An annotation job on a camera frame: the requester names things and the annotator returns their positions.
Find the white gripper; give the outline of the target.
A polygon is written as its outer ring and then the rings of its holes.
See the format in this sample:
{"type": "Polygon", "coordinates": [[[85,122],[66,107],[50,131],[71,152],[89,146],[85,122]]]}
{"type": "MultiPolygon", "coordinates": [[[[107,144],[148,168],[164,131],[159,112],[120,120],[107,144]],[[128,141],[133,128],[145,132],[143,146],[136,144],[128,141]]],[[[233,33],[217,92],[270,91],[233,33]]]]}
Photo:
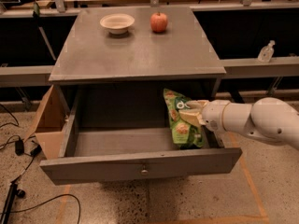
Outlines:
{"type": "Polygon", "coordinates": [[[190,108],[179,110],[180,117],[195,127],[204,124],[212,132],[224,132],[223,113],[225,107],[230,104],[228,100],[191,100],[186,103],[190,108]]]}

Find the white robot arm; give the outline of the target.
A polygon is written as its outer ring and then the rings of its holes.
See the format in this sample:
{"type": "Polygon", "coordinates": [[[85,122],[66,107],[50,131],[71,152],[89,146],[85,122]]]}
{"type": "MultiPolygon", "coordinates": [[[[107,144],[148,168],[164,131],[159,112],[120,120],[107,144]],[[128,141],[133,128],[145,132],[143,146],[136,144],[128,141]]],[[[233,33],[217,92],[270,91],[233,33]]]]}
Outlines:
{"type": "Polygon", "coordinates": [[[283,144],[299,149],[299,112],[272,97],[254,104],[229,100],[189,101],[180,117],[196,127],[206,126],[212,132],[232,132],[273,146],[283,144]]]}

